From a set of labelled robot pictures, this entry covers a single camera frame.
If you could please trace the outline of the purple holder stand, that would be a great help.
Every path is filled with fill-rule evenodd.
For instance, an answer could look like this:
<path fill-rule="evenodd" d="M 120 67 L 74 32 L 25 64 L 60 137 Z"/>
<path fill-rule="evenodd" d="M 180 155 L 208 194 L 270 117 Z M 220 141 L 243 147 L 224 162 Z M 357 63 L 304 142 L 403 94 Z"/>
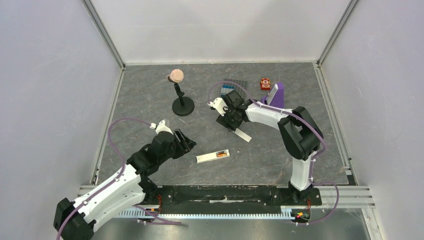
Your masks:
<path fill-rule="evenodd" d="M 268 93 L 261 99 L 261 103 L 271 106 L 271 107 L 276 107 L 276 108 L 280 108 L 280 109 L 284 109 L 285 108 L 285 100 L 284 100 L 284 84 L 282 82 L 276 82 L 278 84 L 279 90 L 277 92 L 277 94 L 275 95 L 275 97 L 273 98 L 273 101 L 271 102 L 271 105 L 267 104 L 267 96 Z"/>

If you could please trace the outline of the black stand with pink ball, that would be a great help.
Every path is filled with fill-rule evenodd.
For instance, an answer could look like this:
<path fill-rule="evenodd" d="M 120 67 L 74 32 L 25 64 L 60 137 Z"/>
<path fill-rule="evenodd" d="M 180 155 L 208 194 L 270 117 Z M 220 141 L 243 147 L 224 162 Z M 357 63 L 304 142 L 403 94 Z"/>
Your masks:
<path fill-rule="evenodd" d="M 173 101 L 171 109 L 174 114 L 180 117 L 185 117 L 190 115 L 194 109 L 194 101 L 185 96 L 185 93 L 181 90 L 179 83 L 184 79 L 184 73 L 180 69 L 174 69 L 167 76 L 169 82 L 173 83 L 175 92 L 177 94 L 177 99 Z"/>

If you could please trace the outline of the white remote battery cover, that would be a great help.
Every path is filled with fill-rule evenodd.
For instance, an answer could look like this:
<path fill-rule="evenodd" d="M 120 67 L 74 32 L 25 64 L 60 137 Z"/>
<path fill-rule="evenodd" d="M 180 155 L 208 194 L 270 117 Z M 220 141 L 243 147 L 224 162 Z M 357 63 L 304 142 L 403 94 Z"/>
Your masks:
<path fill-rule="evenodd" d="M 246 134 L 245 132 L 243 132 L 242 130 L 240 130 L 239 128 L 237 128 L 235 131 L 234 131 L 234 134 L 235 135 L 237 135 L 238 137 L 240 137 L 240 138 L 242 138 L 244 141 L 246 141 L 246 142 L 250 142 L 251 141 L 251 137 L 248 135 L 248 134 Z"/>

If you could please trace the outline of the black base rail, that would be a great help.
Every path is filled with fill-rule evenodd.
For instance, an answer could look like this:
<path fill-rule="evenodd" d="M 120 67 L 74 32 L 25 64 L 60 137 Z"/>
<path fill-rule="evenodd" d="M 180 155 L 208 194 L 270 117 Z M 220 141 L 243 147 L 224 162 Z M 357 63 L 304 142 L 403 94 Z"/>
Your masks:
<path fill-rule="evenodd" d="M 277 214 L 281 207 L 322 205 L 318 188 L 306 193 L 277 185 L 163 185 L 148 193 L 144 205 L 159 205 L 162 214 Z"/>

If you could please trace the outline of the white device in holder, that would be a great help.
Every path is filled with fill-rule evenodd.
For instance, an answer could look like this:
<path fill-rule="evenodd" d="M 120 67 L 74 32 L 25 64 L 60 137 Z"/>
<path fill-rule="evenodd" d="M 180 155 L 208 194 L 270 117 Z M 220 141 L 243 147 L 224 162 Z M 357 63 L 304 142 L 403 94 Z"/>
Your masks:
<path fill-rule="evenodd" d="M 267 94 L 266 102 L 267 102 L 268 105 L 271 105 L 271 103 L 272 103 L 275 95 L 277 94 L 278 90 L 279 90 L 279 85 L 277 83 L 275 83 L 273 85 L 273 87 L 271 88 L 271 90 Z"/>

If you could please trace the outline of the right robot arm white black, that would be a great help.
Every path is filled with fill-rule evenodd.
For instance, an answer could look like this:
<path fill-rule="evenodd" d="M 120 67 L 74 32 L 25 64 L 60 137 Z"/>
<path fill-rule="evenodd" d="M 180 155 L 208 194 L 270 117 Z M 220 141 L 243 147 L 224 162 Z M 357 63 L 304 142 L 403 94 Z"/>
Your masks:
<path fill-rule="evenodd" d="M 320 147 L 325 148 L 323 133 L 306 108 L 284 109 L 252 98 L 243 99 L 236 90 L 209 100 L 208 106 L 219 113 L 217 122 L 235 133 L 242 123 L 260 123 L 280 132 L 284 147 L 292 157 L 288 183 L 289 199 L 302 204 L 313 188 L 313 161 Z"/>

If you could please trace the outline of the red toy figure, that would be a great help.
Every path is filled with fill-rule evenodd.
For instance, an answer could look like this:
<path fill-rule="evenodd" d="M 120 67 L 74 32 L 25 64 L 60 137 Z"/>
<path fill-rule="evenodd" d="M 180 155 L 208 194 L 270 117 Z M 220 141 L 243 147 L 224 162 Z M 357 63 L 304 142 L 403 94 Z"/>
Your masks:
<path fill-rule="evenodd" d="M 260 80 L 260 90 L 261 91 L 270 91 L 271 90 L 271 81 L 268 78 L 262 78 Z"/>

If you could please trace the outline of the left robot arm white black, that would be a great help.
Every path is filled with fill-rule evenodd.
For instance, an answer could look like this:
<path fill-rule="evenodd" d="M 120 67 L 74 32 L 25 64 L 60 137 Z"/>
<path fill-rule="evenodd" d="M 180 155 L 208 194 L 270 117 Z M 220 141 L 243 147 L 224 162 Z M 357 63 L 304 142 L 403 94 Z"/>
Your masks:
<path fill-rule="evenodd" d="M 151 143 L 133 153 L 105 182 L 74 200 L 62 199 L 56 207 L 53 226 L 58 240 L 90 240 L 94 233 L 122 211 L 152 204 L 157 185 L 149 178 L 169 159 L 189 153 L 196 142 L 179 129 L 160 131 Z"/>

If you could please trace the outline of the blue white lego bricks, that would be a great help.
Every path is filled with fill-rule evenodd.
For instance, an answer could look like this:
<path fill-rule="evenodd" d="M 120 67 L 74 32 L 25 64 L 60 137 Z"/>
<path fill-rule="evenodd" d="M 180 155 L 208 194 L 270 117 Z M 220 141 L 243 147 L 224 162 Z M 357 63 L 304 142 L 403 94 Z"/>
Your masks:
<path fill-rule="evenodd" d="M 228 94 L 228 93 L 230 93 L 231 91 L 233 91 L 235 89 L 235 87 L 234 86 L 231 86 L 231 85 L 223 85 L 222 87 L 221 87 L 221 90 L 220 90 L 220 96 L 221 97 L 223 97 L 223 96 L 225 96 L 226 94 Z"/>

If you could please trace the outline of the white remote control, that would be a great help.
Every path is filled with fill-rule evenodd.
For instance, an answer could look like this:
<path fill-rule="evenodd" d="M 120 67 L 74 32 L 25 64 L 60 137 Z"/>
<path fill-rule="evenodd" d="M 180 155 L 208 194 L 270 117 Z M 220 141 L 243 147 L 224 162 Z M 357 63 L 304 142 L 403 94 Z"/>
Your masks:
<path fill-rule="evenodd" d="M 227 151 L 228 155 L 225 157 L 217 157 L 217 153 L 221 152 L 221 151 Z M 225 159 L 230 157 L 230 151 L 228 149 L 225 150 L 219 150 L 216 152 L 211 152 L 211 153 L 206 153 L 206 154 L 202 154 L 202 155 L 197 155 L 196 158 L 196 163 L 197 164 L 202 164 L 202 163 L 206 163 L 206 162 L 210 162 L 210 161 L 215 161 L 215 160 L 220 160 L 220 159 Z"/>

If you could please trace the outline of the grey lego baseplate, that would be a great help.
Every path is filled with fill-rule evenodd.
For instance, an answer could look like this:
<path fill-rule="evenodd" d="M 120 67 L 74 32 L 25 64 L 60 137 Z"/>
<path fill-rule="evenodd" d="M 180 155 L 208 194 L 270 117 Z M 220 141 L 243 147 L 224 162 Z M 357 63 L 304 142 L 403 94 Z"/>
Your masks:
<path fill-rule="evenodd" d="M 247 95 L 242 88 L 247 89 L 248 88 L 248 82 L 246 80 L 237 80 L 237 79 L 231 79 L 231 78 L 225 78 L 225 83 L 223 85 L 228 86 L 234 86 L 234 90 L 243 98 L 246 99 Z"/>

